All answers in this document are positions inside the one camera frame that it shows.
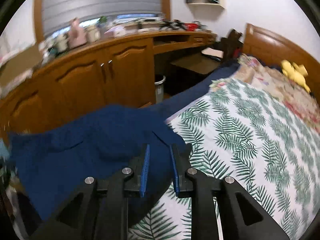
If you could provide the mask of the navy blue suit jacket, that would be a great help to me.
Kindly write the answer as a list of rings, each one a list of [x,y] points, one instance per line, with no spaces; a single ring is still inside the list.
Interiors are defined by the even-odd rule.
[[[106,179],[150,146],[143,198],[129,201],[129,224],[143,219],[171,183],[170,146],[185,142],[156,112],[108,106],[40,134],[11,134],[11,159],[33,207],[47,220],[87,177]]]

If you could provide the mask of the green leaf pattern bedspread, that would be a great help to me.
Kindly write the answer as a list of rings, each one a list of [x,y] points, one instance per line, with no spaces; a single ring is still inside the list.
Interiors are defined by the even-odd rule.
[[[235,178],[291,239],[310,226],[319,210],[319,134],[270,93],[217,80],[167,124],[192,145],[193,167]]]

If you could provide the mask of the floral pink quilt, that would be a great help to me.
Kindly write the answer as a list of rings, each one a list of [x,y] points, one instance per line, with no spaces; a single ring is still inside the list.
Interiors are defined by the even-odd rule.
[[[319,105],[304,88],[289,80],[281,71],[263,66],[253,56],[242,54],[238,63],[240,67],[232,78],[268,92],[306,125],[319,132]]]

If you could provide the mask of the grey waste bin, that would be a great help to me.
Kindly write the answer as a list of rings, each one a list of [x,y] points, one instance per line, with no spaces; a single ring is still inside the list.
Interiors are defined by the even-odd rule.
[[[163,101],[165,80],[166,80],[166,77],[164,75],[155,76],[156,103],[161,103]]]

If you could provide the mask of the long wooden desk cabinet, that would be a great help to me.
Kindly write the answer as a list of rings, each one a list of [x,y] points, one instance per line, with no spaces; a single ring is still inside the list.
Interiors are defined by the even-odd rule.
[[[152,31],[106,39],[46,64],[1,100],[1,138],[42,133],[109,104],[156,102],[154,57],[208,46],[210,31]]]

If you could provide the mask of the yellow plush toy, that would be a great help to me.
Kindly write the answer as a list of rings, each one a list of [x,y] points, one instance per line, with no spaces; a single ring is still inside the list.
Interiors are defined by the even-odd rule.
[[[281,71],[288,79],[303,87],[308,93],[311,92],[310,87],[306,84],[305,78],[308,76],[308,72],[303,64],[297,65],[294,62],[283,60],[281,61]]]

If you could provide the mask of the wooden bed headboard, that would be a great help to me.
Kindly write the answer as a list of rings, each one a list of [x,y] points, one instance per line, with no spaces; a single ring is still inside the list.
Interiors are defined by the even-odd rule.
[[[313,94],[319,92],[319,62],[297,44],[270,30],[246,24],[243,52],[261,59],[268,66],[288,60],[302,64],[308,72],[306,83]]]

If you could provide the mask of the dark wooden chair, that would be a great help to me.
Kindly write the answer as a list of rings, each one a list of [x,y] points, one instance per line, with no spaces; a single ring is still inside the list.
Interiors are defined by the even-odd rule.
[[[242,33],[231,29],[227,37],[222,37],[215,43],[215,49],[223,52],[221,62],[226,62],[235,57],[236,52],[242,48],[243,43],[240,41]]]

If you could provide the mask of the pink bag on desk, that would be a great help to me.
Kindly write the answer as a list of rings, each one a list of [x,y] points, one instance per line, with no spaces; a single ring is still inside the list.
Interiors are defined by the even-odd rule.
[[[80,21],[76,17],[70,21],[70,30],[68,32],[68,46],[70,49],[82,46],[87,43],[86,33],[80,26]]]

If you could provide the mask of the grey window blind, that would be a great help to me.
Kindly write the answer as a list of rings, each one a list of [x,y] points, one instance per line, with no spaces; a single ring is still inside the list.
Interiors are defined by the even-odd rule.
[[[69,26],[74,18],[83,22],[101,16],[160,13],[161,0],[42,0],[45,36]]]

